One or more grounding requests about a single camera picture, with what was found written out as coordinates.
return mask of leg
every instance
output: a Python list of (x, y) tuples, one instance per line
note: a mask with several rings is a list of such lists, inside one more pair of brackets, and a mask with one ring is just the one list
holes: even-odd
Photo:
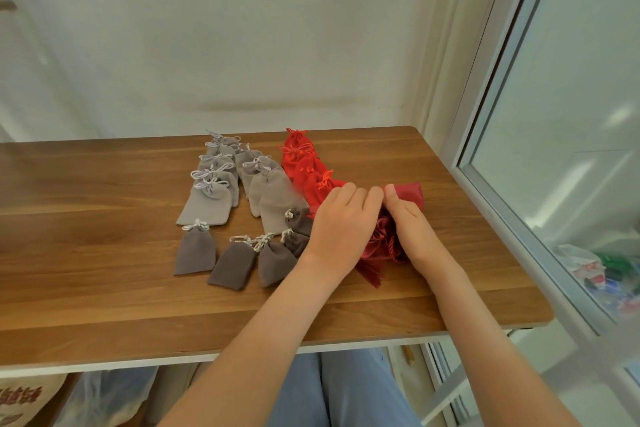
[(422, 427), (379, 349), (320, 353), (332, 427)]
[(320, 382), (320, 356), (296, 355), (267, 427), (330, 427)]

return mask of wooden table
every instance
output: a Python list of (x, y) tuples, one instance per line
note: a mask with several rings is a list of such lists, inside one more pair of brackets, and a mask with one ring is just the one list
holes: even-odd
[[(286, 136), (241, 137), (279, 160)], [(308, 137), (337, 178), (362, 187), (419, 181), (426, 217), (503, 327), (552, 319), (532, 279), (414, 128), (310, 131)], [(150, 358), (185, 362), (181, 357), (214, 353), (231, 341), (272, 289), (259, 285), (255, 271), (240, 293), (208, 286), (207, 274), (172, 275), (184, 234), (175, 220), (207, 140), (0, 145), (0, 367), (19, 373), (149, 364), (139, 360)], [(230, 236), (262, 232), (241, 193), (229, 222), (212, 228), (218, 253)], [(410, 343), (443, 333), (427, 283), (411, 265), (389, 264), (380, 289), (351, 273), (304, 344)]]

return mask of glass pane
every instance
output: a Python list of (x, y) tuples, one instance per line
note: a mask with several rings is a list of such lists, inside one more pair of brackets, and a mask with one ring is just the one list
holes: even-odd
[(640, 0), (540, 0), (471, 161), (613, 321), (640, 308), (639, 26)]

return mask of fingernail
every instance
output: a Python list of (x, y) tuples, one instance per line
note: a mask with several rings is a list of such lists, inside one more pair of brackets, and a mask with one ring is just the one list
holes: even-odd
[(385, 186), (385, 196), (386, 197), (393, 197), (396, 196), (396, 186), (394, 186), (393, 184), (387, 184)]

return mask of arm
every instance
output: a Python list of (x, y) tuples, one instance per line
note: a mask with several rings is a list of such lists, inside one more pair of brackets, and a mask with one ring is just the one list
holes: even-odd
[(385, 205), (404, 251), (436, 296), (484, 425), (579, 427), (504, 334), (418, 206), (400, 200), (393, 185), (385, 188)]
[(317, 313), (355, 267), (376, 225), (383, 193), (335, 188), (316, 213), (296, 267), (159, 427), (261, 426)]

